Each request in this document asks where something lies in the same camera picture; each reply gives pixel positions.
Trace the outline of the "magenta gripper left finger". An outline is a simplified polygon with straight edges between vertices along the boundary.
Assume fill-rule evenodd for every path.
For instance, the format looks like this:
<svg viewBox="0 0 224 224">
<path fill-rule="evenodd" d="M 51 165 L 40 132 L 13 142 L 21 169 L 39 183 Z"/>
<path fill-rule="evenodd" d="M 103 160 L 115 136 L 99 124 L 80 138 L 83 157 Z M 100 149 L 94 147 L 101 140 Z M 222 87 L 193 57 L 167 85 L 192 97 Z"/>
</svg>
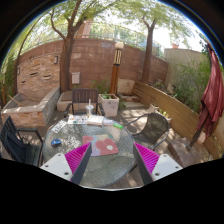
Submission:
<svg viewBox="0 0 224 224">
<path fill-rule="evenodd" d="M 66 154 L 57 153 L 41 169 L 79 185 L 91 153 L 92 145 L 87 143 Z"/>
</svg>

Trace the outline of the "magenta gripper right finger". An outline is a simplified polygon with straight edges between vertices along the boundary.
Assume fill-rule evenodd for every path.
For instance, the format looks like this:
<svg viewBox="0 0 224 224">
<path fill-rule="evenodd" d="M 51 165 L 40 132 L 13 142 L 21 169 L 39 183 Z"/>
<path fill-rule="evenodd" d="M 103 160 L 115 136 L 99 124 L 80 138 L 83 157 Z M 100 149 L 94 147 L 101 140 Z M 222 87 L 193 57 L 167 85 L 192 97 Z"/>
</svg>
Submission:
<svg viewBox="0 0 224 224">
<path fill-rule="evenodd" d="M 168 154 L 157 154 L 138 143 L 133 144 L 133 153 L 145 185 L 182 169 Z"/>
</svg>

